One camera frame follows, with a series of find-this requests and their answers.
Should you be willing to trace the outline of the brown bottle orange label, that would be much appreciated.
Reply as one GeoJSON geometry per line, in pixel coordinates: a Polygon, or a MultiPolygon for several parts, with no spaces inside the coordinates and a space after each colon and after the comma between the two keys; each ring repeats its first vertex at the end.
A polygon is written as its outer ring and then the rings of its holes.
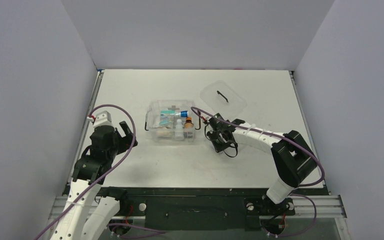
{"type": "Polygon", "coordinates": [[[195,129],[194,123],[192,121],[191,117],[186,117],[185,123],[184,123],[184,129],[187,132],[193,132],[195,129]]]}

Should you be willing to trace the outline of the teal packet of supplies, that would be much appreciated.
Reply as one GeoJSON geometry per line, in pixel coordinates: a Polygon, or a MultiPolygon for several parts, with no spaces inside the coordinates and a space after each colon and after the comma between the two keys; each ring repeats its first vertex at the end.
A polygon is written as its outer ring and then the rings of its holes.
{"type": "Polygon", "coordinates": [[[166,128],[173,128],[174,125],[174,117],[168,115],[168,111],[172,110],[162,110],[160,111],[160,121],[158,126],[159,127],[166,127],[166,128]]]}

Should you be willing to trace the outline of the clear plastic medicine box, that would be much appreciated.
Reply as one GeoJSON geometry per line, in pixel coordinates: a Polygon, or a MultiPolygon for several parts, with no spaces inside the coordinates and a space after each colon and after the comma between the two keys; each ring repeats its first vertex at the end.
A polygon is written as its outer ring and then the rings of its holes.
{"type": "Polygon", "coordinates": [[[159,145],[193,144],[199,128],[191,109],[195,105],[189,99],[151,101],[145,115],[145,136],[159,145]]]}

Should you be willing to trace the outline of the white bottle green label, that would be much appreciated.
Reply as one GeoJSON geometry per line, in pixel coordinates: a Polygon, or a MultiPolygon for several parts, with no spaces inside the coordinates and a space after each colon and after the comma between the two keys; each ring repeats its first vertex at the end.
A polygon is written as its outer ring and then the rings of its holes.
{"type": "Polygon", "coordinates": [[[175,124],[175,131],[174,131],[174,139],[176,141],[183,141],[184,140],[184,124],[182,119],[177,119],[175,124]]]}

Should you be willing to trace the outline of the white bottle blue label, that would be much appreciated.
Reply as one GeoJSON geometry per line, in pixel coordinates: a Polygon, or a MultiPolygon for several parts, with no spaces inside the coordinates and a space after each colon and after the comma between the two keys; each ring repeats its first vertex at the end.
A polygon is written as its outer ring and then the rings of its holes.
{"type": "Polygon", "coordinates": [[[174,118],[187,118],[189,116],[189,112],[187,110],[182,110],[182,111],[169,110],[167,114],[170,116],[173,116],[174,118]]]}

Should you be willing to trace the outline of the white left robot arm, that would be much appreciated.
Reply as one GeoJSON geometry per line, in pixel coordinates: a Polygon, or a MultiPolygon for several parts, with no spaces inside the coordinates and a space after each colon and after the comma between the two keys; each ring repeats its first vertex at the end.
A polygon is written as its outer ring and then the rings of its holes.
{"type": "Polygon", "coordinates": [[[73,177],[66,204],[54,223],[52,240],[97,240],[111,217],[123,215],[129,201],[121,193],[106,194],[90,213],[106,173],[116,156],[137,146],[134,134],[125,121],[119,123],[124,135],[109,120],[93,125],[91,143],[74,165],[73,177]]]}

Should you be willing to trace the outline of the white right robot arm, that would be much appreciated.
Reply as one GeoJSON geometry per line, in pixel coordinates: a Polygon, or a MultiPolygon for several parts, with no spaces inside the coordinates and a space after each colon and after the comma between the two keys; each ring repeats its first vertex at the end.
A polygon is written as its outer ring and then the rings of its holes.
{"type": "Polygon", "coordinates": [[[278,178],[262,196],[260,210],[264,214],[283,214],[294,209],[288,197],[318,167],[314,153],[299,132],[272,132],[241,119],[225,120],[220,114],[209,118],[206,124],[210,130],[205,136],[217,153],[245,145],[272,156],[278,178]]]}

